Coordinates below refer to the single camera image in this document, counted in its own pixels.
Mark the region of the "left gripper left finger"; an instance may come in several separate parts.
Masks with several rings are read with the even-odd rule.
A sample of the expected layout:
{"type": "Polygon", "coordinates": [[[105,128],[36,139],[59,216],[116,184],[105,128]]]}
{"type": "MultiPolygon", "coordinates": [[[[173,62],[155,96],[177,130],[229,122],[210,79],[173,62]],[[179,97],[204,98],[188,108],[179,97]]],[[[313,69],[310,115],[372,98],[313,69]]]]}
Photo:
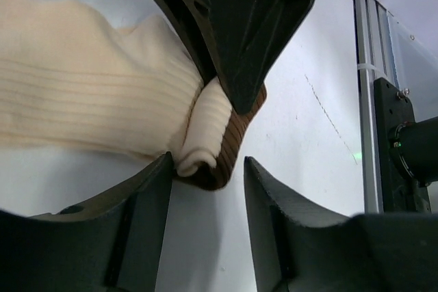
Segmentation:
{"type": "Polygon", "coordinates": [[[173,160],[56,214],[1,212],[2,291],[153,291],[173,160]]]}

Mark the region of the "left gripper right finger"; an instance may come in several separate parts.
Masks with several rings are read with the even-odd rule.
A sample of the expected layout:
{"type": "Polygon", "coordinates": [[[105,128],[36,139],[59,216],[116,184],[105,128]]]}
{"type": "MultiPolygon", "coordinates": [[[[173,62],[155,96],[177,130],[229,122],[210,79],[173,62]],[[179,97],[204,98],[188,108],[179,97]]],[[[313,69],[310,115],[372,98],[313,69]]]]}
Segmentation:
{"type": "Polygon", "coordinates": [[[244,191],[258,291],[436,291],[437,216],[341,215],[252,157],[244,191]]]}

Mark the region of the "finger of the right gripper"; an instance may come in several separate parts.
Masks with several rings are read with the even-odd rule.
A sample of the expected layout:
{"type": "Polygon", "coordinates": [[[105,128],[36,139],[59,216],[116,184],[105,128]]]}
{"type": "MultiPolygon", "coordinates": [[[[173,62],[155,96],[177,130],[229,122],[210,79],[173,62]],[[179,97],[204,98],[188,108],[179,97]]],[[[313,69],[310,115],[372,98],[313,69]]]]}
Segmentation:
{"type": "Polygon", "coordinates": [[[247,114],[268,71],[315,0],[211,0],[217,74],[231,104],[247,114]]]}

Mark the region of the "cream and brown striped sock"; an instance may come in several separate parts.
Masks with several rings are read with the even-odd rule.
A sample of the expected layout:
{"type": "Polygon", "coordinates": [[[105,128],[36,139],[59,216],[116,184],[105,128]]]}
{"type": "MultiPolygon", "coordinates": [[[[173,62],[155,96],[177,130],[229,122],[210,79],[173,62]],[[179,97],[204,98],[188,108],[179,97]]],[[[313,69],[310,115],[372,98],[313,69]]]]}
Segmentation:
{"type": "Polygon", "coordinates": [[[213,191],[266,97],[237,114],[160,16],[115,28],[76,0],[1,0],[2,147],[170,152],[177,178],[213,191]]]}

